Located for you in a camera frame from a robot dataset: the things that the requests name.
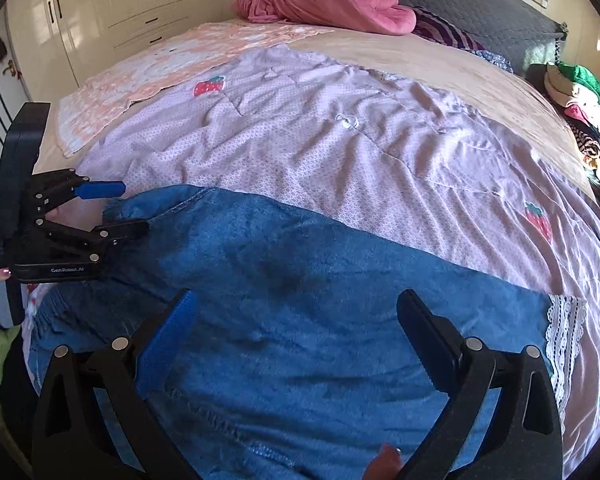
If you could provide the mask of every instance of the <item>lace hem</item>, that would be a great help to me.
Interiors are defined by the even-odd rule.
[[[580,353],[580,339],[584,333],[586,300],[567,296],[552,296],[547,312],[546,355],[553,367],[551,385],[558,403],[560,424],[564,433],[564,412],[571,391],[571,373]]]

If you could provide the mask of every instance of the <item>cream wardrobe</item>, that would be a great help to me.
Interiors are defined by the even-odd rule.
[[[92,75],[200,23],[235,0],[8,0],[16,62],[33,100],[54,102]]]

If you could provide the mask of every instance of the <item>silver screw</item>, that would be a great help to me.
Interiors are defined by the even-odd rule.
[[[67,347],[67,345],[60,345],[54,350],[54,355],[56,357],[64,357],[65,355],[67,355],[68,351],[69,348]]]
[[[111,348],[114,350],[124,350],[126,346],[129,344],[129,339],[126,337],[119,337],[114,339],[113,343],[111,343]]]
[[[540,357],[540,351],[538,347],[533,345],[526,347],[526,354],[533,359],[538,359]]]
[[[480,341],[477,337],[470,337],[465,340],[466,347],[469,350],[473,350],[477,352],[478,350],[482,350],[482,341]]]

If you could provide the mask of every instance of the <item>headboard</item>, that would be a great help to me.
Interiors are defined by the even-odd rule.
[[[486,49],[511,62],[518,75],[533,63],[555,62],[566,40],[565,25],[522,0],[400,0],[420,6],[470,33]]]

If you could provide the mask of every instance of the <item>beige bed sheet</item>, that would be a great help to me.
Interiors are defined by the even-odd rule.
[[[340,62],[399,74],[434,88],[451,90],[487,117],[526,139],[542,160],[593,198],[573,134],[554,108],[526,81],[473,54],[412,34],[381,36],[353,30],[319,34],[296,41],[290,47],[320,52]],[[45,135],[36,172],[75,167],[100,136],[158,96],[135,104],[71,158],[64,157],[55,136]]]

